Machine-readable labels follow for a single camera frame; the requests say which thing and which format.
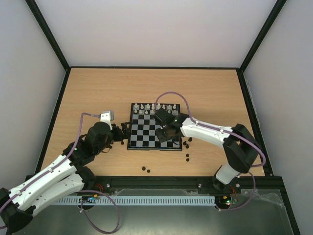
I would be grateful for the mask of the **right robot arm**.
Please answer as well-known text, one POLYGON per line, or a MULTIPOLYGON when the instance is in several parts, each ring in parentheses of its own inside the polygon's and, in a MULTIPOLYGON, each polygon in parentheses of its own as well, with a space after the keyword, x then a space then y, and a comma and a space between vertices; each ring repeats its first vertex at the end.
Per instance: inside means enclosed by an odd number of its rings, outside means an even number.
POLYGON ((256 158, 262 154, 259 144, 248 129, 241 124, 235 127, 217 126, 198 121, 187 114, 170 114, 159 109, 154 114, 156 136, 160 142, 177 137, 198 139, 222 148, 227 163, 214 175, 213 186, 223 192, 230 187, 230 182, 240 174, 246 174, 252 168, 256 158))

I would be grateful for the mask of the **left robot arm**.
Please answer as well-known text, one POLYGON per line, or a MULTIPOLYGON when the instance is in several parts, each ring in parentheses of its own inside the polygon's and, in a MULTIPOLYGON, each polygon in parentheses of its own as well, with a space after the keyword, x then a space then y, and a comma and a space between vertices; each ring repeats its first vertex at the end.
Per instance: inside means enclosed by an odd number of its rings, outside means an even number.
POLYGON ((96 177, 87 164, 113 142, 123 140, 123 132, 117 125, 97 122, 45 169, 19 186, 1 188, 0 216, 7 232, 20 231, 39 212, 65 196, 91 191, 96 177))

